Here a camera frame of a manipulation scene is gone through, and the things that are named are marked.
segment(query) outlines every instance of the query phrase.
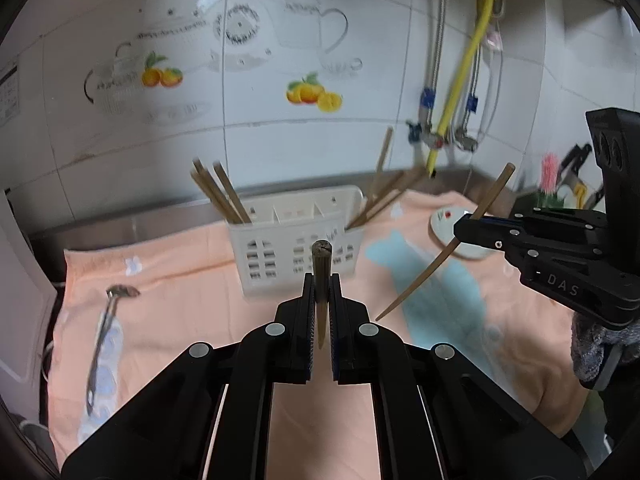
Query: basket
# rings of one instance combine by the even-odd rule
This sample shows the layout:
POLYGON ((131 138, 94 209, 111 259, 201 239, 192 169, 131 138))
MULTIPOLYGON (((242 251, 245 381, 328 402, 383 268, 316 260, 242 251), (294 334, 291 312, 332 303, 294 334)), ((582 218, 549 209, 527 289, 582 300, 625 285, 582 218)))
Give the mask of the basket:
POLYGON ((353 274, 363 228, 344 231, 358 211, 362 192, 340 186, 242 200, 252 224, 229 224, 236 266, 245 295, 302 287, 312 272, 311 245, 328 240, 332 273, 353 274))

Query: blue hose label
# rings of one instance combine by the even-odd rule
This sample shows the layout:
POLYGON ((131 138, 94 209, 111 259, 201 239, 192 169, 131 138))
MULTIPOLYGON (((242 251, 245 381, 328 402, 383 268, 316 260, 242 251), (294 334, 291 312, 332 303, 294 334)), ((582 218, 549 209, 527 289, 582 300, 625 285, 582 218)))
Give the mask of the blue hose label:
POLYGON ((436 91, 433 88, 424 88, 420 96, 420 106, 432 109, 436 102, 436 91))
POLYGON ((478 110, 478 98, 475 95, 469 94, 469 97, 466 99, 466 109, 474 114, 476 110, 478 110))

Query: chopstick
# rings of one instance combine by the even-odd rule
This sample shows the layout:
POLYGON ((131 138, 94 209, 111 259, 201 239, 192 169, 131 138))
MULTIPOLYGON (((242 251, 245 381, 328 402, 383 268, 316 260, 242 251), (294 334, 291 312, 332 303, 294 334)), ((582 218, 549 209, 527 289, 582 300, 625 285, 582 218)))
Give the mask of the chopstick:
POLYGON ((382 175, 382 169, 385 165, 386 153, 389 151, 389 145, 391 144, 391 137, 394 134, 394 129, 389 126, 386 129, 385 140, 382 142, 382 150, 380 151, 380 157, 378 158, 378 163, 376 164, 376 173, 373 176, 373 180, 371 181, 371 185, 369 186, 369 191, 367 191, 367 203, 376 195, 376 188, 378 187, 378 181, 380 180, 380 176, 382 175))
MULTIPOLYGON (((504 186, 506 186, 507 181, 510 179, 515 169, 516 167, 511 163, 507 164, 504 167, 498 179, 492 184, 487 194, 484 196, 474 213, 471 215, 471 218, 473 220, 478 220, 480 217, 484 216, 487 210, 491 207, 491 204, 494 203, 496 198, 498 198, 498 195, 500 195, 500 192, 503 190, 504 186)), ((436 259, 431 262, 431 264, 420 274, 420 276, 418 276, 414 280, 414 282, 409 285, 406 290, 402 294, 400 294, 400 296, 398 296, 392 304, 390 304, 385 310, 382 311, 382 314, 380 314, 376 318, 376 321, 380 321, 383 317, 396 309, 404 300, 406 300, 406 298, 413 294, 415 289, 421 286, 425 282, 425 280, 427 280, 428 277, 430 277, 438 269, 438 267, 441 266, 449 256, 451 256, 453 251, 455 251, 459 245, 460 240, 458 240, 456 237, 453 237, 453 240, 449 242, 449 244, 442 250, 440 254, 438 254, 436 259)))
POLYGON ((395 196, 389 198, 388 200, 384 202, 380 201, 375 206, 373 206, 373 208, 369 211, 367 217, 360 224, 356 225, 356 227, 362 227, 363 225, 373 220, 376 216, 382 213, 387 207, 392 205, 402 195, 404 195, 404 193, 411 186, 414 186, 417 182, 423 179, 426 176, 426 174, 427 174, 426 168, 423 166, 420 166, 419 168, 414 168, 413 170, 411 170, 408 173, 408 177, 405 183, 398 187, 398 193, 395 196))
POLYGON ((225 168, 222 167, 222 164, 220 164, 220 162, 216 162, 213 165, 213 170, 216 172, 216 175, 220 179, 220 184, 222 184, 222 187, 225 188, 226 194, 229 195, 231 202, 236 207, 236 211, 240 215, 240 219, 242 220, 242 222, 245 224, 250 224, 251 219, 249 218, 249 215, 246 213, 246 209, 242 205, 242 202, 240 202, 240 197, 236 193, 236 190, 231 185, 231 181, 229 180, 229 177, 226 176, 225 168))
POLYGON ((370 200, 364 206, 362 212, 356 216, 351 222, 347 224, 347 227, 344 228, 345 231, 348 231, 351 228, 357 227, 365 218, 369 211, 371 211, 377 204, 379 204, 384 198, 394 189, 394 186, 404 177, 404 171, 398 171, 391 179, 386 183, 385 187, 380 190, 380 194, 375 200, 370 200))
POLYGON ((200 189, 202 189, 204 193, 209 197, 209 199, 213 202, 213 205, 218 205, 218 209, 222 213, 222 216, 230 224, 241 224, 242 220, 238 216, 238 213, 236 213, 236 210, 228 202, 226 196, 222 193, 222 191, 220 191, 218 184, 216 184, 216 181, 213 180, 213 177, 211 176, 209 171, 202 165, 200 159, 194 158, 193 165, 198 172, 198 176, 200 177, 202 184, 209 191, 209 193, 207 193, 207 191, 205 191, 202 186, 200 187, 200 189))

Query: pink bristles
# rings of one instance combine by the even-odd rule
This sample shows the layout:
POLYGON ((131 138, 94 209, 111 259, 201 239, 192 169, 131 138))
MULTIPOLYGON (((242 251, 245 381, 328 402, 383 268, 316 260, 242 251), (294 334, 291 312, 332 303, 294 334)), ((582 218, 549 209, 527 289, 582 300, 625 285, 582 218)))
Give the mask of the pink bristles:
POLYGON ((542 158, 542 178, 540 179, 540 191, 551 195, 556 191, 556 177, 560 160, 555 153, 547 153, 542 158))

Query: plate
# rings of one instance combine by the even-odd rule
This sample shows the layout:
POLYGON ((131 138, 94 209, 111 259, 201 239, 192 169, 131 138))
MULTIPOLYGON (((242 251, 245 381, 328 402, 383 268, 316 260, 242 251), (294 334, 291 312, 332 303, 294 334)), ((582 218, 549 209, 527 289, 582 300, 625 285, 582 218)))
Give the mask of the plate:
MULTIPOLYGON (((460 206, 441 207, 431 215, 431 229, 441 244, 447 246, 453 240, 453 226, 465 214, 471 213, 460 206)), ((469 260, 482 260, 493 252, 492 249, 472 244, 460 244, 454 254, 469 260)))

